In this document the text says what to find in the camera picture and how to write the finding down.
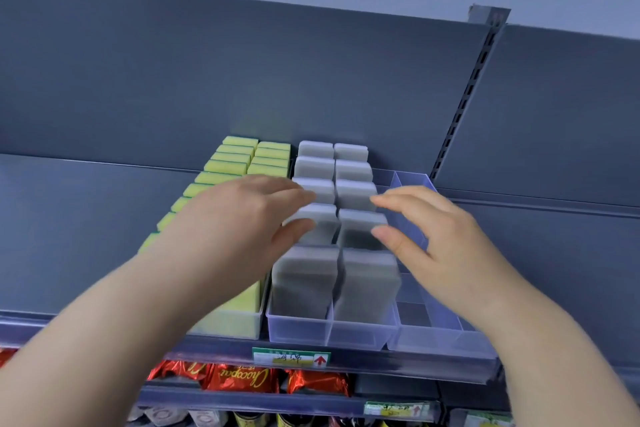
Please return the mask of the person's right hand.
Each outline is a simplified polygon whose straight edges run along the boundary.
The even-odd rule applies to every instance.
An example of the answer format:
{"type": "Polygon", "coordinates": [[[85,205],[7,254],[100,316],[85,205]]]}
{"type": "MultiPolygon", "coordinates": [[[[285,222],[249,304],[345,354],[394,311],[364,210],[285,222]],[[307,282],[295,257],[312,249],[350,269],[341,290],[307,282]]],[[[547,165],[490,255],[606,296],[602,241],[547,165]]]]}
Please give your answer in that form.
{"type": "Polygon", "coordinates": [[[371,202],[402,214],[428,239],[418,257],[398,258],[432,296],[479,327],[490,305],[492,280],[508,279],[511,265],[466,211],[434,190],[404,186],[373,196],[371,202]]]}

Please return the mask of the person's left hand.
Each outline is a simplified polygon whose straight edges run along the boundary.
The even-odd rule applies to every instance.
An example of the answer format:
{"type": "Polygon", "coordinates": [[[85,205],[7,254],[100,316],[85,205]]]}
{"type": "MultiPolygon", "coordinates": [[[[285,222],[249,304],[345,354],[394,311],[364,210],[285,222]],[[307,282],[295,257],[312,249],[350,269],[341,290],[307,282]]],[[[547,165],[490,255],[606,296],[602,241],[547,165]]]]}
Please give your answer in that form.
{"type": "Polygon", "coordinates": [[[154,249],[188,303],[209,312],[266,276],[273,235],[315,199],[288,178],[246,175],[192,198],[154,249]]]}

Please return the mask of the person's left forearm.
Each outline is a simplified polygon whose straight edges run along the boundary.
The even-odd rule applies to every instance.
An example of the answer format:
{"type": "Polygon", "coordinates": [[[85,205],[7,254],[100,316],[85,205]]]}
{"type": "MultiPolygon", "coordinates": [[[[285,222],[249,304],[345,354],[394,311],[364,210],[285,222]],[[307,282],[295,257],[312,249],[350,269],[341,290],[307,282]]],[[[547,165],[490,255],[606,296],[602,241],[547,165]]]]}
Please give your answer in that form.
{"type": "Polygon", "coordinates": [[[74,300],[0,370],[0,427],[123,423],[152,367],[212,305],[227,253],[145,250],[74,300]]]}

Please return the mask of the person's right forearm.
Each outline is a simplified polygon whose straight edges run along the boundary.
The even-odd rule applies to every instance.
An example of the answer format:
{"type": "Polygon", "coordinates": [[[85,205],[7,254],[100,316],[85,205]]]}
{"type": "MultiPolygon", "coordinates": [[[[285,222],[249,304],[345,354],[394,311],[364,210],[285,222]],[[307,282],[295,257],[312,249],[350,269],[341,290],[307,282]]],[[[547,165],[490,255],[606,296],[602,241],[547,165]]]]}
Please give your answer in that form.
{"type": "Polygon", "coordinates": [[[448,306],[503,364],[516,427],[640,427],[640,407],[581,326],[523,277],[471,282],[448,306]]]}

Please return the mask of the rows of grey boxes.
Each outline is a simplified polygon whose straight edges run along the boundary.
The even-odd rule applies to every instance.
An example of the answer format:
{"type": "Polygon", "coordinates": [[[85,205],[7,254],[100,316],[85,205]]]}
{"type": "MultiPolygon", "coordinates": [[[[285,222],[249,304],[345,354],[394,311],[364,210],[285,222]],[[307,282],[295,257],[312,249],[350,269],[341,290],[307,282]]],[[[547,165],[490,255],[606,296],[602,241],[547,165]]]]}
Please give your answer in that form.
{"type": "Polygon", "coordinates": [[[369,148],[303,140],[292,181],[315,194],[285,223],[311,220],[307,232],[273,266],[271,313],[302,319],[381,324],[395,302],[401,273],[372,230],[388,224],[369,148]]]}

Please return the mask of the rows of yellow boxes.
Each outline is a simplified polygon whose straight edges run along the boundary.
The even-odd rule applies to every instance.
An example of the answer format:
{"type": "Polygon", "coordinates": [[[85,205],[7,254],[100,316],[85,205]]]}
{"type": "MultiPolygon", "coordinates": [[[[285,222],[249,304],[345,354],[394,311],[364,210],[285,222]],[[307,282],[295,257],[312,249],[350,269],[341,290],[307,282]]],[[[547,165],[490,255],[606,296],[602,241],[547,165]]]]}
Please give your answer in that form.
{"type": "Polygon", "coordinates": [[[170,210],[157,223],[141,244],[138,252],[151,245],[168,224],[195,196],[226,181],[247,174],[289,177],[291,145],[283,142],[260,141],[256,138],[227,136],[212,154],[193,182],[171,205],[170,210]]]}

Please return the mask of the empty clear divided tray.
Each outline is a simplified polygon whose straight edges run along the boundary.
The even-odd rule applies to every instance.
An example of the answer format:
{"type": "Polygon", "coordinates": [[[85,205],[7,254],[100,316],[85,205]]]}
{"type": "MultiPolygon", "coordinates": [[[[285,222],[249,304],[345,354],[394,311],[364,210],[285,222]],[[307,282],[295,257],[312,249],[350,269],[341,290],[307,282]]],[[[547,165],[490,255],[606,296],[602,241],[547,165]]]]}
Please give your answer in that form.
{"type": "MultiPolygon", "coordinates": [[[[389,188],[423,186],[437,192],[427,174],[373,169],[373,182],[382,194],[389,188]]],[[[382,211],[388,224],[404,233],[420,249],[428,239],[417,225],[400,213],[382,211]]],[[[399,262],[401,287],[396,295],[399,329],[387,343],[392,351],[495,360],[497,353],[486,336],[464,318],[438,302],[399,262]]]]}

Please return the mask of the clear tray with grey boxes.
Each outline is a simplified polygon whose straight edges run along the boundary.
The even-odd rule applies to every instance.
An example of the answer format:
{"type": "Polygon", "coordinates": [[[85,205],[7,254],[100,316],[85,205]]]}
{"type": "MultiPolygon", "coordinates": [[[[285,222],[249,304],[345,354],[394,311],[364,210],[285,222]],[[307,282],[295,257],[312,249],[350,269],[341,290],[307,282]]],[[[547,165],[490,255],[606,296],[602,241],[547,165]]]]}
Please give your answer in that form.
{"type": "Polygon", "coordinates": [[[343,323],[333,319],[314,320],[273,315],[270,291],[266,315],[272,342],[291,342],[318,348],[380,351],[392,340],[399,327],[396,300],[381,324],[343,323]]]}

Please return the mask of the clear tray with yellow boxes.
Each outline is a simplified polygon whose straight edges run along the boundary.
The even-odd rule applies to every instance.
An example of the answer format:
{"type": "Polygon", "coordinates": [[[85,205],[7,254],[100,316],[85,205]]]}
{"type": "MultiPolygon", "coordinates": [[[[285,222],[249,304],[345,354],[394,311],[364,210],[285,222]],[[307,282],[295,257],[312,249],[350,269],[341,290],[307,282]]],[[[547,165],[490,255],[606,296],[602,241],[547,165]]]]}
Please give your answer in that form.
{"type": "Polygon", "coordinates": [[[228,302],[213,309],[188,331],[188,335],[258,339],[270,282],[268,273],[228,302]]]}

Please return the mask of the slotted grey shelf upright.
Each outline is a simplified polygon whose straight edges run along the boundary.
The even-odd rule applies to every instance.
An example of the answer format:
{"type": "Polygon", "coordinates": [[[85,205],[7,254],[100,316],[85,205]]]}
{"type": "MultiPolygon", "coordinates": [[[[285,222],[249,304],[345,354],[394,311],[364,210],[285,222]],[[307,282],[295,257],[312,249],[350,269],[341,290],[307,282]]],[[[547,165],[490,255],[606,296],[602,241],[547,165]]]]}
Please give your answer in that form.
{"type": "Polygon", "coordinates": [[[477,54],[472,72],[460,97],[452,122],[436,157],[435,164],[429,173],[429,178],[432,183],[435,183],[435,180],[444,164],[445,157],[451,148],[456,130],[461,123],[469,101],[478,85],[478,81],[484,71],[486,61],[492,52],[495,39],[507,23],[511,11],[512,9],[510,8],[489,5],[473,4],[469,7],[467,21],[469,23],[481,23],[486,26],[487,31],[481,48],[477,54]]]}

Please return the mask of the small white green price label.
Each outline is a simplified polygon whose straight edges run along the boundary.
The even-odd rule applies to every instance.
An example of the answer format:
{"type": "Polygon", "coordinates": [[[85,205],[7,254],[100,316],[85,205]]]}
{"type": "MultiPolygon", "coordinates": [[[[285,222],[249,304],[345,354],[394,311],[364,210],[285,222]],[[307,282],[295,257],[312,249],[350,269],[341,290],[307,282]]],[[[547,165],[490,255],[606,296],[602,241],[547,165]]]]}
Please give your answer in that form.
{"type": "Polygon", "coordinates": [[[370,417],[388,417],[392,419],[428,420],[431,415],[430,410],[430,401],[367,401],[364,404],[363,415],[370,417]]]}

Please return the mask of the wide grey back panel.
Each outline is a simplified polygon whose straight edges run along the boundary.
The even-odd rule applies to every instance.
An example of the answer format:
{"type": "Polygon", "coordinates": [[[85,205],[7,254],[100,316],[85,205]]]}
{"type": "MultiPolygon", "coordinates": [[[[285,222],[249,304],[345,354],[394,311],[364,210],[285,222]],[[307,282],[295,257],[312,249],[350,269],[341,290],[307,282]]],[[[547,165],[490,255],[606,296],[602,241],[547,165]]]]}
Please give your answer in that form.
{"type": "Polygon", "coordinates": [[[0,152],[196,169],[235,135],[428,173],[488,33],[256,0],[0,0],[0,152]]]}

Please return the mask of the white patterned packets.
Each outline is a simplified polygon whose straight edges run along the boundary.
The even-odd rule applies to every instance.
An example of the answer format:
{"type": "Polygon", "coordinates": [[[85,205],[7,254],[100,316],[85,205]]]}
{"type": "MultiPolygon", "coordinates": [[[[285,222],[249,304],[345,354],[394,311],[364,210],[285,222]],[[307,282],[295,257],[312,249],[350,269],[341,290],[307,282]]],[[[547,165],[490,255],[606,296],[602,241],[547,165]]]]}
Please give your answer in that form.
{"type": "Polygon", "coordinates": [[[174,407],[133,407],[125,427],[226,427],[228,413],[174,407]]]}

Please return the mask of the grey metal shelf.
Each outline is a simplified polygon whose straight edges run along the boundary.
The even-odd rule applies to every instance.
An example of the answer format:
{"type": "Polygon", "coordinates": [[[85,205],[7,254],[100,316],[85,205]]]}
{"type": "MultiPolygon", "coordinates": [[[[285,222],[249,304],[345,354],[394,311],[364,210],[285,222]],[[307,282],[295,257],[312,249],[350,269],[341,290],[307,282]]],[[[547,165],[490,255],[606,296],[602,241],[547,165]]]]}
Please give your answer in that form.
{"type": "MultiPolygon", "coordinates": [[[[54,317],[129,259],[194,177],[0,154],[0,312],[54,317]]],[[[521,273],[580,322],[629,387],[640,389],[640,207],[440,192],[473,214],[521,273]]],[[[282,344],[270,340],[266,312],[260,333],[256,340],[282,344]]]]}

